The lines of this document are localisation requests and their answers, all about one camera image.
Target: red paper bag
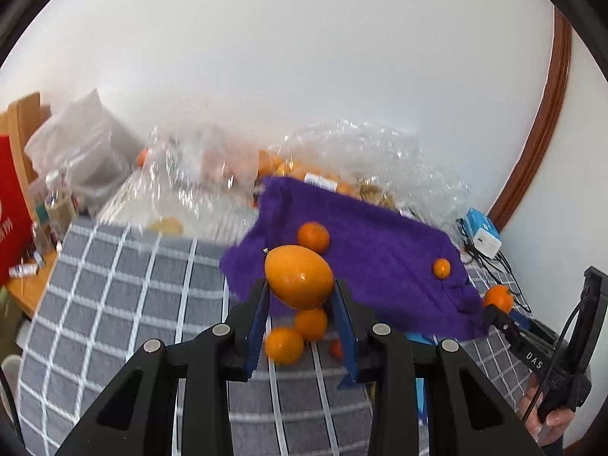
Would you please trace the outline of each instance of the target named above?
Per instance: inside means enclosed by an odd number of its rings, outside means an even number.
[[[32,220],[14,171],[8,135],[0,135],[0,286],[32,240]]]

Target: barcode label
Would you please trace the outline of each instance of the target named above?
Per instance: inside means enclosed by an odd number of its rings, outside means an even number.
[[[335,192],[338,188],[337,182],[333,180],[328,180],[327,178],[323,178],[319,175],[315,175],[314,173],[306,173],[306,176],[304,177],[304,183],[308,185],[314,185],[315,187],[324,188],[325,190],[329,190],[330,192]]]

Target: white wall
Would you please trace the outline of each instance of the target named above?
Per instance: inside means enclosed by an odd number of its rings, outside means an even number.
[[[608,273],[608,83],[578,36],[551,145],[503,248],[534,314],[560,331],[578,303],[583,272]],[[608,393],[608,325],[591,361],[593,388],[566,434],[579,439]]]
[[[266,138],[323,119],[420,132],[487,210],[527,137],[548,0],[52,0],[0,71],[0,108],[98,87],[145,137],[215,119]]]

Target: purple towel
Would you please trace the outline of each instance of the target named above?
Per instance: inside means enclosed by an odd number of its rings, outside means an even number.
[[[246,299],[254,279],[264,277],[263,249],[295,244],[298,228],[317,221],[331,237],[323,257],[334,276],[345,279],[353,298],[378,320],[409,333],[461,340],[487,336],[479,294],[445,233],[288,177],[268,178],[265,185],[255,226],[220,261],[230,291],[239,298]],[[452,268],[443,281],[432,271],[441,257]],[[274,301],[271,312],[285,312]]]

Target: checkered tablecloth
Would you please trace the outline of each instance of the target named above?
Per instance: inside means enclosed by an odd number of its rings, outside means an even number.
[[[19,415],[32,454],[55,454],[144,341],[190,340],[226,318],[234,301],[218,268],[224,250],[84,219],[72,224],[32,322],[19,378]],[[485,271],[468,270],[480,292],[493,284]],[[500,279],[509,283],[504,274]],[[345,370],[328,354],[335,337],[329,332],[311,344],[292,367],[279,367],[262,352],[248,383],[230,383],[235,455],[367,454],[371,404],[363,388],[337,389]],[[509,355],[502,335],[493,330],[463,346],[515,408],[528,369]],[[183,395],[182,382],[173,454],[181,448]],[[420,452],[427,454],[428,432],[419,425]]]

